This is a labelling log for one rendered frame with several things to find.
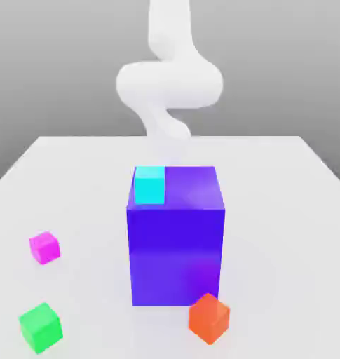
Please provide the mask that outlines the small magenta cube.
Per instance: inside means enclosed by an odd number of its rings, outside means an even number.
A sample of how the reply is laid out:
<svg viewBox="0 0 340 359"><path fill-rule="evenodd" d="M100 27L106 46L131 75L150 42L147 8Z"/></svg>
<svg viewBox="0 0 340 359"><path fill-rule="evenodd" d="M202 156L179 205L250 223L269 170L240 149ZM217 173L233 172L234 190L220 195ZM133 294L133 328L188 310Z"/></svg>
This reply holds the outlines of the small magenta cube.
<svg viewBox="0 0 340 359"><path fill-rule="evenodd" d="M33 258L41 265L47 264L61 255L58 239L49 231L30 238L29 246Z"/></svg>

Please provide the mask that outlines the large purple box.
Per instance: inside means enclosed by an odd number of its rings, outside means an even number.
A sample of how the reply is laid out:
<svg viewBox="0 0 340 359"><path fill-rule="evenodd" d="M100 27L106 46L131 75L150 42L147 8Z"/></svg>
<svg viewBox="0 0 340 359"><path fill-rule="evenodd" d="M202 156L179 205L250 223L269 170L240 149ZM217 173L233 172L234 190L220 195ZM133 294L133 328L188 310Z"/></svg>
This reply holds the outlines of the large purple box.
<svg viewBox="0 0 340 359"><path fill-rule="evenodd" d="M212 166L167 167L165 202L126 208L132 303L190 306L219 294L225 205Z"/></svg>

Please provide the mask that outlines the small orange cube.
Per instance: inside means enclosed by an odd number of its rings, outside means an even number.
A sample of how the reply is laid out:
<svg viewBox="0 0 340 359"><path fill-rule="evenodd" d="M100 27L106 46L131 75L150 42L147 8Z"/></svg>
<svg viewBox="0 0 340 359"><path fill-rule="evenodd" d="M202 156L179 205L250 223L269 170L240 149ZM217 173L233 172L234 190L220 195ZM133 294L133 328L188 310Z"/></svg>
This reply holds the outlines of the small orange cube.
<svg viewBox="0 0 340 359"><path fill-rule="evenodd" d="M207 293L189 308L189 329L212 345L229 328L230 308Z"/></svg>

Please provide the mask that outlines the small cyan cube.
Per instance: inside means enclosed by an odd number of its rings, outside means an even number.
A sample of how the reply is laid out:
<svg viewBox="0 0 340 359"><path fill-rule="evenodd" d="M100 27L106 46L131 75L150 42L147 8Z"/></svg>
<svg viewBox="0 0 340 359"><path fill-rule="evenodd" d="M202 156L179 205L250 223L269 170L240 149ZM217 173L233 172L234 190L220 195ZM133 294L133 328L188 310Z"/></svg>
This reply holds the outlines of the small cyan cube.
<svg viewBox="0 0 340 359"><path fill-rule="evenodd" d="M164 204L165 167L137 166L134 177L134 199L138 205Z"/></svg>

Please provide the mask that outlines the small green cube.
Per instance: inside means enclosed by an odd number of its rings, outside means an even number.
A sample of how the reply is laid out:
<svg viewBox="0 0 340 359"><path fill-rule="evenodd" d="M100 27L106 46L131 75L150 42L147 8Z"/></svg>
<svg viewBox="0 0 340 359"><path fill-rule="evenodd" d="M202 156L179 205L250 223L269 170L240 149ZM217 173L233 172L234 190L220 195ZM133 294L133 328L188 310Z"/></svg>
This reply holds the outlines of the small green cube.
<svg viewBox="0 0 340 359"><path fill-rule="evenodd" d="M46 302L22 314L19 324L25 341L36 354L63 338L60 317Z"/></svg>

